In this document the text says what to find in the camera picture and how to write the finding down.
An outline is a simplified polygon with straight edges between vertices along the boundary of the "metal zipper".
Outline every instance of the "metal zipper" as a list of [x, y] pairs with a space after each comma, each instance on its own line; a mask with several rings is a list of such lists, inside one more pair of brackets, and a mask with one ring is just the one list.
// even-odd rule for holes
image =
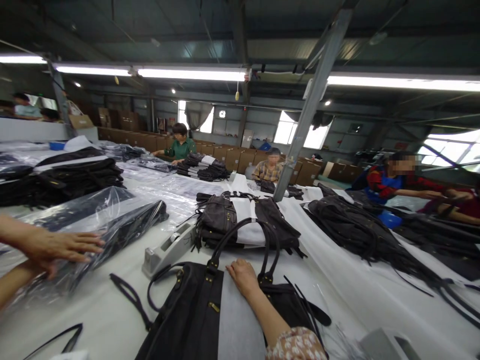
[[215, 305], [213, 302], [209, 302], [208, 306], [211, 307], [213, 310], [215, 310], [217, 313], [220, 312], [220, 308], [217, 305]]

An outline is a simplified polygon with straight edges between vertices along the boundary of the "ceiling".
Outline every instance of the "ceiling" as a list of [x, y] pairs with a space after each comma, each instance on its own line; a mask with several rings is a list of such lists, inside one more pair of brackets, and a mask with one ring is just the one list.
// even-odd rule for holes
[[[304, 72], [341, 0], [0, 0], [0, 39], [65, 61], [251, 66], [251, 96], [301, 99]], [[374, 37], [377, 44], [369, 41]], [[0, 47], [0, 51], [12, 52]], [[480, 75], [477, 0], [360, 0], [335, 71]], [[283, 76], [278, 73], [296, 73]], [[80, 76], [91, 84], [111, 79]], [[156, 88], [234, 94], [225, 82], [159, 81]], [[380, 105], [480, 113], [480, 95], [329, 86], [325, 97]]]

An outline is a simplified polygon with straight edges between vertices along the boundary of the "blue vest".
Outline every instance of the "blue vest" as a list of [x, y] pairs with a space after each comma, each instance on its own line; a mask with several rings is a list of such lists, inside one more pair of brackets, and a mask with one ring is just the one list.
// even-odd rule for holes
[[[390, 178], [387, 176], [387, 172], [383, 167], [381, 167], [381, 170], [383, 171], [383, 175], [381, 176], [381, 184], [385, 185], [389, 188], [395, 188], [395, 189], [402, 189], [403, 186], [403, 176], [396, 176], [394, 178]], [[381, 198], [379, 196], [379, 193], [372, 190], [369, 186], [367, 186], [364, 189], [366, 196], [368, 199], [374, 203], [385, 205], [387, 203], [387, 200], [384, 198]]]

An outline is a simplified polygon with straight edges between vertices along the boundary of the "blue bucket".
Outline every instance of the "blue bucket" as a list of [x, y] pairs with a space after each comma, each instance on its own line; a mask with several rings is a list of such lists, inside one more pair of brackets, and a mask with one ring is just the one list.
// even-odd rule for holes
[[50, 150], [63, 150], [65, 148], [64, 142], [50, 142]]
[[402, 224], [402, 218], [392, 214], [390, 211], [383, 210], [378, 218], [389, 229], [396, 228]]

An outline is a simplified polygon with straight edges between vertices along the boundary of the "fluorescent light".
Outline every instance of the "fluorescent light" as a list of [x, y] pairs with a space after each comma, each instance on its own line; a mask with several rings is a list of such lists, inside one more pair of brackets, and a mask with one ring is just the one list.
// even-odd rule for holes
[[46, 64], [47, 62], [41, 56], [10, 55], [10, 56], [0, 56], [0, 63], [3, 63], [3, 64]]
[[394, 77], [329, 76], [328, 85], [480, 92], [480, 81]]
[[174, 70], [174, 69], [138, 69], [138, 74], [144, 78], [188, 79], [188, 80], [219, 80], [243, 82], [245, 72], [240, 71], [209, 71], [209, 70]]
[[130, 76], [128, 70], [113, 67], [57, 66], [56, 70], [66, 74]]

